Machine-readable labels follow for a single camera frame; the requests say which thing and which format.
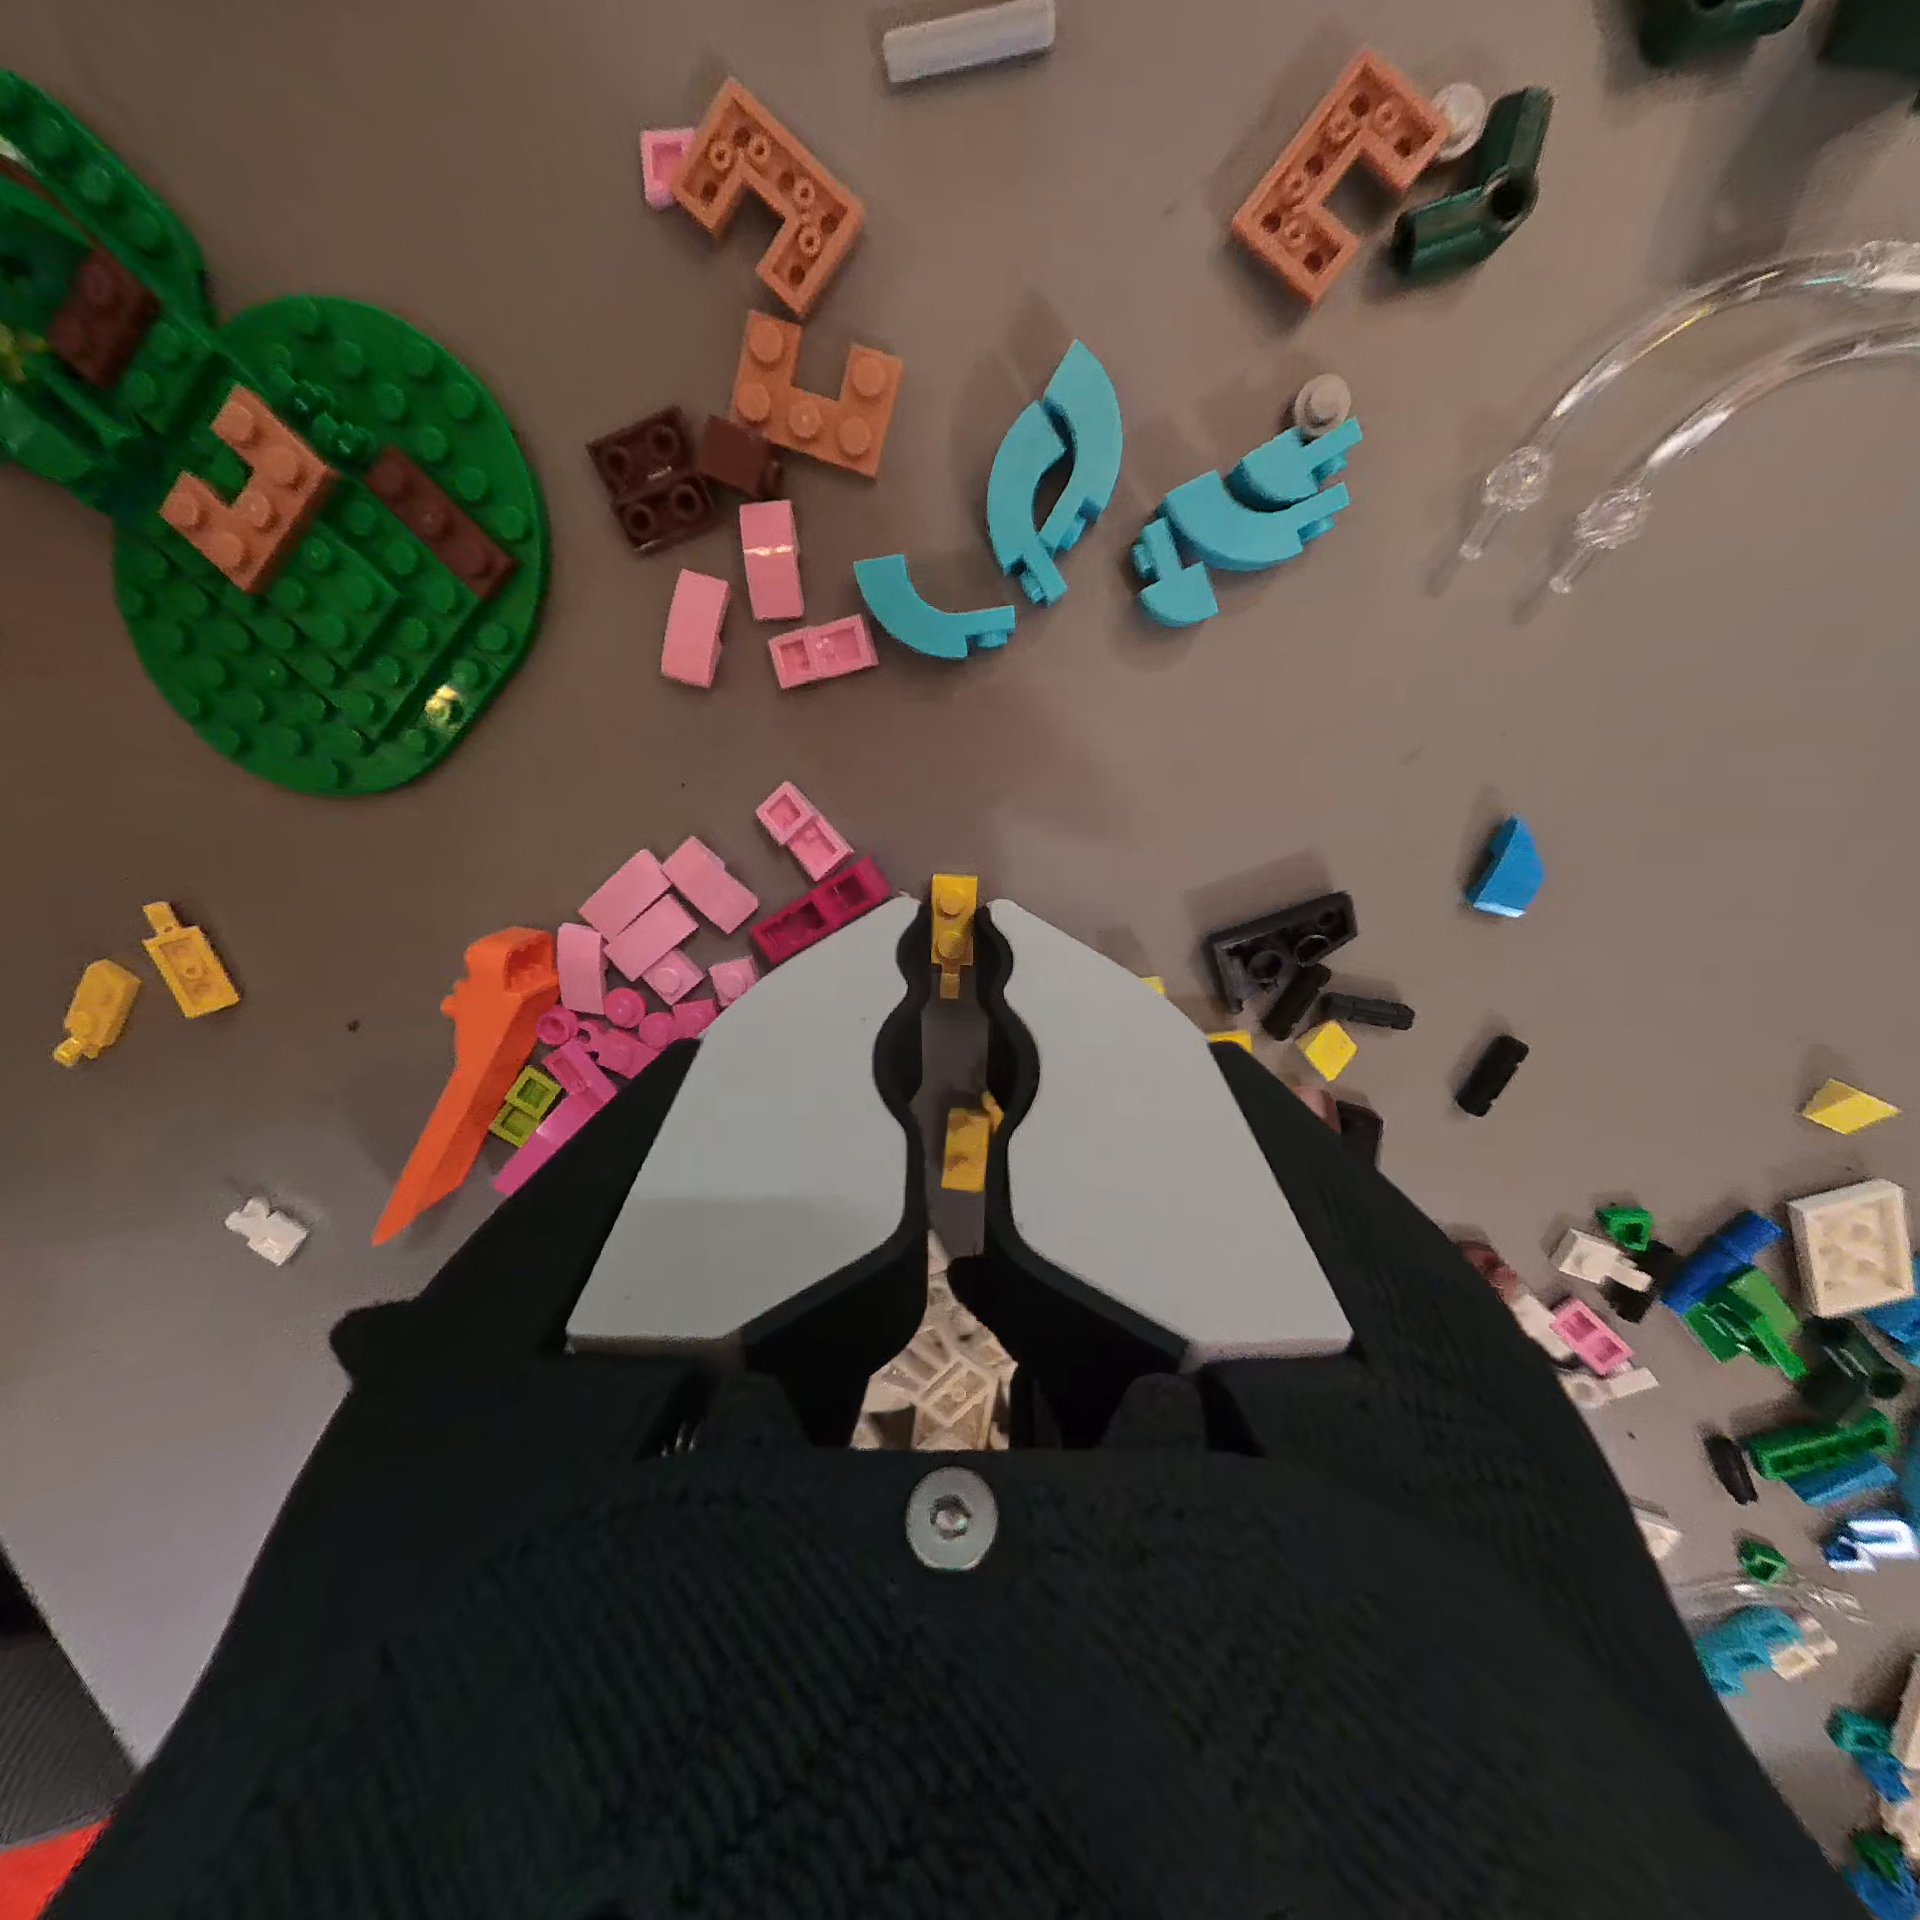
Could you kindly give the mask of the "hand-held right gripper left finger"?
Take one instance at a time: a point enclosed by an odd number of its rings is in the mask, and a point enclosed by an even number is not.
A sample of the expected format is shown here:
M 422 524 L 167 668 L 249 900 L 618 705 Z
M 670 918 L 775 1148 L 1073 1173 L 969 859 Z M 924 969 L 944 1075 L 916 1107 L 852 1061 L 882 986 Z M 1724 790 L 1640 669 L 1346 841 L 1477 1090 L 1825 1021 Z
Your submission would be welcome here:
M 706 1030 L 572 1309 L 574 1352 L 767 1376 L 810 1442 L 850 1440 L 925 1309 L 925 928 L 921 900 L 886 897 Z

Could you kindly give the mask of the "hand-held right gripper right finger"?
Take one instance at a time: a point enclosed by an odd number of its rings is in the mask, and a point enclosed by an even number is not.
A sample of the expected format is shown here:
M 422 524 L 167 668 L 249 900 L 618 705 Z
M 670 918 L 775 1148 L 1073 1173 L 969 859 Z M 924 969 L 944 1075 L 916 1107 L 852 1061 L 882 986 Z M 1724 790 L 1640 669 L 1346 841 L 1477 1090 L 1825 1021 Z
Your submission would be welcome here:
M 1228 1046 L 1006 898 L 975 917 L 975 996 L 1000 1123 L 956 1289 L 1063 1444 L 1094 1444 L 1142 1376 L 1353 1344 Z

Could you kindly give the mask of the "grey desk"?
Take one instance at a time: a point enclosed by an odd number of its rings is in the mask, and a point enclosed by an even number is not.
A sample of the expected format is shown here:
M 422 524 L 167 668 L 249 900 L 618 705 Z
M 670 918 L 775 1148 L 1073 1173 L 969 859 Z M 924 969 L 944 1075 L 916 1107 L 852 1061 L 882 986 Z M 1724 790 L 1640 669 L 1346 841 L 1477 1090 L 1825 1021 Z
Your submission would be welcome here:
M 377 801 L 231 769 L 145 681 L 102 517 L 4 468 L 4 1550 L 119 1745 L 177 1716 L 343 1394 L 326 1333 L 415 1291 L 494 1205 L 496 1148 L 367 1237 L 448 1067 L 464 949 L 556 925 L 637 849 L 698 834 L 780 906 L 753 820 L 783 779 L 886 877 L 973 874 L 1221 1025 L 1202 934 L 1349 889 L 1351 992 L 1405 998 L 1341 1092 L 1383 1170 L 1530 1288 L 1596 1201 L 1692 1245 L 1738 1206 L 1885 1177 L 1914 1193 L 1914 364 L 1744 409 L 1655 485 L 1646 532 L 1546 595 L 1567 522 L 1724 379 L 1847 302 L 1668 344 L 1585 409 L 1546 500 L 1455 557 L 1480 475 L 1644 309 L 1785 251 L 1914 235 L 1913 91 L 1817 56 L 1831 5 L 1676 72 L 1629 5 L 1060 5 L 1033 62 L 888 88 L 880 36 L 948 5 L 4 5 L 4 67 L 86 118 L 199 237 L 223 313 L 359 297 L 442 339 L 543 480 L 542 636 L 466 744 Z M 1230 221 L 1359 49 L 1432 96 L 1552 91 L 1540 197 L 1477 270 L 1389 265 L 1404 211 L 1356 168 L 1359 245 L 1319 305 Z M 938 608 L 1012 596 L 980 498 L 1070 339 L 1110 371 L 1124 474 L 1057 608 L 1002 654 L 780 691 L 736 517 L 622 541 L 586 441 L 729 392 L 765 219 L 722 240 L 639 198 L 637 132 L 756 91 L 865 201 L 806 333 L 902 358 L 880 480 L 791 464 L 806 617 L 905 554 Z M 1136 602 L 1166 492 L 1228 470 L 1337 372 L 1349 508 L 1298 561 L 1213 576 L 1186 632 Z M 680 570 L 732 582 L 710 688 L 663 676 Z M 1495 827 L 1544 865 L 1521 918 L 1464 906 Z M 184 1020 L 145 904 L 242 1001 Z M 138 978 L 97 1061 L 53 1052 L 81 969 Z M 1454 1090 L 1528 1057 L 1485 1118 Z M 1825 1080 L 1902 1109 L 1801 1121 Z M 223 1217 L 309 1227 L 285 1267 Z

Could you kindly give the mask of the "magenta plate brick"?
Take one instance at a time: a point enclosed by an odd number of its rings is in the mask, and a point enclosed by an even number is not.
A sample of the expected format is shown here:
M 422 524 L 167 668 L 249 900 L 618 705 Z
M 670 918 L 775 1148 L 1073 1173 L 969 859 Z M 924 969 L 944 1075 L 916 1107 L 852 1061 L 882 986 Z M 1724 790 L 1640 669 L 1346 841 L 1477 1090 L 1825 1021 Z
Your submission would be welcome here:
M 862 918 L 893 894 L 886 877 L 865 854 L 841 866 L 797 900 L 758 918 L 749 928 L 758 961 L 775 969 L 789 958 L 816 947 L 838 928 Z

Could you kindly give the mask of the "pile of pink bricks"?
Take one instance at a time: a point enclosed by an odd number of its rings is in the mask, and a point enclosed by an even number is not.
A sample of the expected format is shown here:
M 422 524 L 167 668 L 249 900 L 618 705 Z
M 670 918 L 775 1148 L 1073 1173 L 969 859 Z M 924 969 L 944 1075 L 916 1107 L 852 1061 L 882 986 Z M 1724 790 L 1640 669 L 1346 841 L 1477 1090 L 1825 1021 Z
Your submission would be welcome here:
M 860 854 L 828 816 L 791 784 L 753 810 L 760 833 L 814 884 Z M 671 1044 L 697 1040 L 775 968 L 749 928 L 765 907 L 698 837 L 666 854 L 634 852 L 557 928 L 560 1001 L 535 1026 L 527 1065 L 564 1089 L 535 1137 L 510 1148 L 494 1173 L 501 1196 L 520 1188 Z

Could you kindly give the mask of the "orange pointed brick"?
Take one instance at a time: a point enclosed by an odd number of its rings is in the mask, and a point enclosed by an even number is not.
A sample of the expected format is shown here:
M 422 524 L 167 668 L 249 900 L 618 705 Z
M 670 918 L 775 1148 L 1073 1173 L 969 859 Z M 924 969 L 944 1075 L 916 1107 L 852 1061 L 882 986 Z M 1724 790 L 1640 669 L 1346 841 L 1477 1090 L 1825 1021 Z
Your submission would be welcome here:
M 557 1001 L 552 933 L 501 928 L 466 949 L 464 976 L 440 1001 L 453 1021 L 453 1069 L 373 1227 L 373 1245 L 405 1232 L 464 1184 L 496 1112 L 533 1057 L 538 1018 Z

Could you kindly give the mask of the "blue slope brick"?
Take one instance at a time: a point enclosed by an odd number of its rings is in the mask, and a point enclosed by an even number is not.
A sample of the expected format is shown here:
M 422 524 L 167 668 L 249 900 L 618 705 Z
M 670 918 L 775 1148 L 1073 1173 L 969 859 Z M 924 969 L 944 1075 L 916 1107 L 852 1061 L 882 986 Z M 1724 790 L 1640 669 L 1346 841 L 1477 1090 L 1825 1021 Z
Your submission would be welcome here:
M 1509 816 L 1487 838 L 1479 869 L 1463 892 L 1469 909 L 1504 918 L 1521 918 L 1544 886 L 1544 859 L 1521 816 Z

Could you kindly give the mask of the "pile of mixed colour bricks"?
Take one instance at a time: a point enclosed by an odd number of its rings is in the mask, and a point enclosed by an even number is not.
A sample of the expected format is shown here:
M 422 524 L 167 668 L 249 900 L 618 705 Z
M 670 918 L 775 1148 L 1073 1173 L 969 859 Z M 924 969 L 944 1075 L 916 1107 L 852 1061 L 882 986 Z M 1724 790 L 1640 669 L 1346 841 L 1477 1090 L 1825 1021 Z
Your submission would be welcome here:
M 1640 1206 L 1598 1206 L 1596 1229 L 1567 1229 L 1552 1267 L 1602 1297 L 1598 1314 L 1620 1337 L 1652 1306 L 1665 1308 L 1712 1361 L 1754 1361 L 1805 1406 L 1807 1417 L 1749 1435 L 1708 1430 L 1700 1450 L 1720 1491 L 1738 1507 L 1780 1491 L 1812 1517 L 1828 1517 L 1818 1556 L 1838 1578 L 1914 1568 L 1914 1291 L 1845 1320 L 1793 1309 L 1759 1262 L 1785 1229 L 1753 1210 L 1730 1217 L 1689 1254 L 1661 1242 Z M 1455 1249 L 1542 1348 L 1572 1404 L 1598 1411 L 1657 1385 L 1639 1358 L 1617 1376 L 1596 1378 L 1556 1337 L 1552 1308 L 1565 1299 L 1592 1302 L 1577 1294 L 1544 1302 L 1484 1238 L 1457 1238 Z M 1735 1701 L 1759 1673 L 1815 1673 L 1838 1652 L 1832 1626 L 1857 1620 L 1852 1594 L 1802 1576 L 1780 1548 L 1753 1537 L 1735 1541 L 1730 1576 L 1681 1586 L 1676 1604 L 1718 1701 Z M 1838 1706 L 1825 1740 L 1876 1803 L 1879 1824 L 1849 1841 L 1845 1886 L 1869 1915 L 1914 1915 L 1914 1652 L 1896 1715 Z

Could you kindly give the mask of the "green brick baseplate model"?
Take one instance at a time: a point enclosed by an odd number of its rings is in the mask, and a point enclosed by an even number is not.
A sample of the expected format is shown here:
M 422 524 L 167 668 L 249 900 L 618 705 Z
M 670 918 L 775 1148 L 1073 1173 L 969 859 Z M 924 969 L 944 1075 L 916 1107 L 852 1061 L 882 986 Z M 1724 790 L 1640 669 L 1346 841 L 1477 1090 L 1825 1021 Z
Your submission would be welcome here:
M 135 654 L 216 755 L 311 795 L 418 779 L 536 636 L 511 421 L 382 307 L 220 318 L 192 230 L 16 72 L 2 131 L 4 467 L 108 517 Z

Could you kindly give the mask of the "white square brick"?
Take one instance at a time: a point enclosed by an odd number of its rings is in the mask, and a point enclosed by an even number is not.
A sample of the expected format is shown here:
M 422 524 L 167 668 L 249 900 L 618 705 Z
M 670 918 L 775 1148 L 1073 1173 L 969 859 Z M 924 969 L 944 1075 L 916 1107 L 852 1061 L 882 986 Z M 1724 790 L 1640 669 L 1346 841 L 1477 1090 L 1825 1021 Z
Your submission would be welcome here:
M 1913 1297 L 1908 1206 L 1894 1182 L 1801 1196 L 1785 1212 L 1812 1316 L 1855 1316 Z

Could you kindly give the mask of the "dark brown square brick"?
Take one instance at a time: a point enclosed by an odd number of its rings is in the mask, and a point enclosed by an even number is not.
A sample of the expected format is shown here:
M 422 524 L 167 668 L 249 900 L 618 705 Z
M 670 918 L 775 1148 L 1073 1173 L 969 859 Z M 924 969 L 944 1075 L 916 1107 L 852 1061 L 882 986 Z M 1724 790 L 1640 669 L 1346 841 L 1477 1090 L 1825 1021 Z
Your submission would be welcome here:
M 713 529 L 713 494 L 698 474 L 697 449 L 678 405 L 591 440 L 584 450 L 608 494 L 615 524 L 634 556 L 664 552 Z

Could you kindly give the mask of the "tan corner plate brick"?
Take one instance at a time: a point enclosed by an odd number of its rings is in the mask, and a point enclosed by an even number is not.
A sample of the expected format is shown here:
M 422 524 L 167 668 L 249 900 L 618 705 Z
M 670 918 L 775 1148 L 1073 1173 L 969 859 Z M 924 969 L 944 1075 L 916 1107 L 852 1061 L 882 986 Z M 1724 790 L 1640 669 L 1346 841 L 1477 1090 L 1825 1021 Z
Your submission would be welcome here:
M 1448 118 L 1392 62 L 1359 49 L 1268 164 L 1230 237 L 1304 305 L 1319 305 L 1359 245 L 1328 197 L 1361 169 L 1396 198 L 1438 161 Z
M 751 310 L 745 321 L 726 417 L 791 450 L 862 477 L 876 477 L 888 437 L 902 362 L 855 344 L 836 396 L 802 388 L 802 328 Z
M 671 201 L 717 235 L 745 201 L 776 218 L 758 281 L 805 321 L 865 227 L 863 201 L 753 93 L 726 77 L 673 174 Z

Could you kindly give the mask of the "clear curved brick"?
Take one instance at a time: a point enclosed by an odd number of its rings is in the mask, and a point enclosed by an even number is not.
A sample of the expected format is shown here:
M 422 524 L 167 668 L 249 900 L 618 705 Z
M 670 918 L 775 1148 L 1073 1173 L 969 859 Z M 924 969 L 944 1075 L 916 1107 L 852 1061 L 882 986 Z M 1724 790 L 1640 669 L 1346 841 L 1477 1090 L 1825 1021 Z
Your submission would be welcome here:
M 1477 508 L 1455 548 L 1457 562 L 1480 561 L 1509 522 L 1544 500 L 1554 477 L 1554 456 L 1572 418 L 1680 336 L 1765 302 L 1818 297 L 1871 307 L 1914 305 L 1914 290 L 1914 240 L 1871 237 L 1852 246 L 1765 256 L 1668 294 L 1580 371 L 1519 444 L 1480 477 Z
M 1838 333 L 1759 358 L 1648 444 L 1636 461 L 1617 470 L 1612 488 L 1580 510 L 1567 532 L 1565 554 L 1544 582 L 1546 592 L 1554 596 L 1572 595 L 1598 561 L 1636 541 L 1650 518 L 1655 485 L 1668 468 L 1702 450 L 1738 411 L 1805 377 L 1836 369 L 1914 358 L 1914 355 L 1917 324 L 1902 322 Z

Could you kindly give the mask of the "dark green connector brick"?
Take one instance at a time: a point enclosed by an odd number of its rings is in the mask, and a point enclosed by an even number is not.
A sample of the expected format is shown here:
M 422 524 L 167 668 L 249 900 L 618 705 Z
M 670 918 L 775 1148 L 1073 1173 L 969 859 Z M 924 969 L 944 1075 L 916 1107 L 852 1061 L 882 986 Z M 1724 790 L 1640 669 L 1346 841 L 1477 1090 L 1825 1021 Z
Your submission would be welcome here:
M 1497 99 L 1455 192 L 1404 211 L 1389 235 L 1389 265 L 1412 285 L 1485 264 L 1525 225 L 1540 197 L 1540 161 L 1552 91 L 1521 88 Z

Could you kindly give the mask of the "translucent white bar brick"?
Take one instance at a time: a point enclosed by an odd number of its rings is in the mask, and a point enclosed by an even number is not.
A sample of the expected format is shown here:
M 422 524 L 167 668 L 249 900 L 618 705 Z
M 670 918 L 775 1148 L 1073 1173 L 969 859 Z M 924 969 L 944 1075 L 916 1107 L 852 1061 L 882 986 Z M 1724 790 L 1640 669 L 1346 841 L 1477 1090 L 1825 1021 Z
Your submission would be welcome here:
M 911 88 L 1041 58 L 1057 34 L 1054 2 L 996 2 L 902 24 L 880 36 L 888 88 Z

